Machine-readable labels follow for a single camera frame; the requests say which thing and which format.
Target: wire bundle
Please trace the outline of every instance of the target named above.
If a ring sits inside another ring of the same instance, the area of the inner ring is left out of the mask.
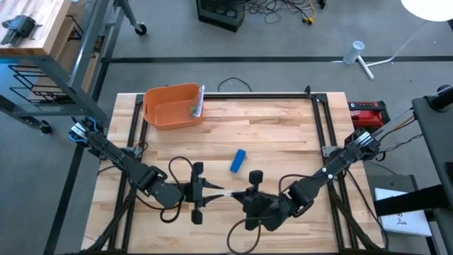
[[[267,24],[274,24],[282,20],[282,16],[278,13],[279,11],[288,10],[292,12],[299,12],[302,17],[302,21],[311,25],[316,17],[316,9],[314,7],[315,0],[308,0],[309,3],[304,5],[305,1],[306,0],[302,0],[300,2],[296,2],[295,0],[255,0],[247,3],[246,11],[252,15],[257,13],[265,14],[264,22]],[[311,10],[313,12],[313,16],[307,16],[304,12],[305,10]],[[273,21],[269,21],[269,16],[277,18]]]

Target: white stand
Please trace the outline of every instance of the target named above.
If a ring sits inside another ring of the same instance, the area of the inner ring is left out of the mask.
[[[401,51],[404,50],[404,48],[416,37],[417,34],[419,34],[419,32],[422,30],[422,27],[427,23],[427,21],[424,21],[423,24],[414,32],[414,34],[412,34],[408,39],[407,41],[395,52],[395,54],[393,56],[391,56],[389,59],[386,59],[386,60],[382,60],[382,61],[379,61],[379,62],[374,62],[374,63],[369,63],[366,65],[366,68],[364,68],[364,70],[366,71],[366,73],[368,74],[368,77],[370,79],[373,79],[374,76],[373,76],[373,73],[371,73],[371,71],[369,70],[369,67],[373,67],[373,66],[376,66],[378,64],[385,64],[385,63],[388,63],[388,62],[391,62],[393,59],[395,59],[396,56],[398,56]]]

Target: blue block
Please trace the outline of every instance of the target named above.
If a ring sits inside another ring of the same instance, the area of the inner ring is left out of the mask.
[[[239,171],[239,167],[242,165],[243,159],[246,158],[246,151],[242,149],[238,149],[236,156],[234,157],[233,163],[231,164],[230,171],[233,173],[237,173]]]

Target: white lamp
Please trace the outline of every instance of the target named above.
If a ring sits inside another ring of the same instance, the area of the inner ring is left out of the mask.
[[[407,41],[399,48],[399,50],[395,52],[392,57],[379,62],[367,64],[366,67],[364,67],[370,79],[372,79],[372,73],[368,70],[368,67],[392,61],[414,39],[414,37],[421,31],[421,28],[428,21],[443,22],[453,19],[453,0],[401,0],[401,3],[406,10],[413,15],[424,19],[425,22],[423,22],[423,24],[407,39]]]

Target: wooden table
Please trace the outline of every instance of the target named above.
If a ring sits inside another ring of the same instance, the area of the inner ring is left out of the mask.
[[[71,0],[3,0],[0,1],[0,21],[7,21],[17,15],[27,15],[38,25],[33,38],[25,38],[18,47],[0,45],[1,55],[50,55],[52,46],[62,27]],[[0,39],[3,39],[7,29],[0,26]]]
[[[136,94],[118,94],[108,139],[125,147],[132,119]],[[328,100],[338,144],[352,131],[352,121],[344,93],[328,93]],[[193,162],[205,163],[204,177],[208,181],[234,191],[248,188],[248,173],[264,172],[261,190],[277,193],[278,179],[285,174],[313,174],[321,168],[321,153],[311,101],[306,99],[241,99],[205,101],[205,119],[201,125],[158,132],[151,125],[147,131],[148,150],[144,163],[168,171],[168,161],[174,156],[186,156]],[[238,149],[247,151],[246,160],[237,174],[229,171]],[[101,168],[111,165],[101,164]],[[359,185],[372,206],[372,198],[362,163],[351,166]],[[174,163],[175,175],[188,181],[187,163]],[[82,249],[89,247],[113,216],[120,172],[111,169],[97,180]],[[287,179],[284,185],[294,179]],[[346,178],[352,212],[364,231],[378,245],[382,245],[379,227],[368,213],[364,202],[349,178]],[[206,190],[205,195],[217,192]],[[146,198],[158,205],[153,198]],[[159,212],[140,202],[135,205],[129,245],[130,253],[228,252],[227,233],[234,223],[245,217],[241,204],[233,198],[219,198],[203,208],[203,225],[190,221],[191,205],[184,204],[180,217],[172,224],[162,223]],[[120,226],[118,243],[122,238]],[[343,221],[343,232],[349,238]],[[250,248],[256,231],[236,228],[231,245],[237,251]],[[304,215],[289,218],[274,232],[265,229],[254,252],[336,252],[331,207],[326,188],[319,193],[312,208]]]

